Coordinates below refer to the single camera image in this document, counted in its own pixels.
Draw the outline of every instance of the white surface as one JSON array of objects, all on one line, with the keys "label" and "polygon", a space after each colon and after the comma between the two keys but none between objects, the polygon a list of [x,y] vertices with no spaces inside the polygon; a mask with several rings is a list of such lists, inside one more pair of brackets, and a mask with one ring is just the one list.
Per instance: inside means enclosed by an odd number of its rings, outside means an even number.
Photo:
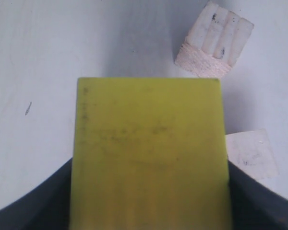
[{"label": "white surface", "polygon": [[278,175],[265,129],[226,135],[228,159],[251,178],[262,180]]},{"label": "white surface", "polygon": [[[266,128],[288,198],[288,0],[217,0],[255,29],[223,80],[229,133]],[[72,156],[80,76],[188,76],[173,63],[204,0],[0,0],[0,208]],[[30,111],[25,115],[32,102]]]}]

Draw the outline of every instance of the scratch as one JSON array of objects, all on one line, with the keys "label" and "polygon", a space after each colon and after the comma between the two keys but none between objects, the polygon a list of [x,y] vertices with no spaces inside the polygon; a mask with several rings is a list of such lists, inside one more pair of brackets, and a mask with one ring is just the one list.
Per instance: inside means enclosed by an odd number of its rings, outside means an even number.
[{"label": "scratch", "polygon": [[25,111],[25,114],[24,114],[25,116],[27,116],[28,113],[30,112],[31,105],[32,105],[32,102],[30,102],[30,104],[29,104],[27,110]]}]

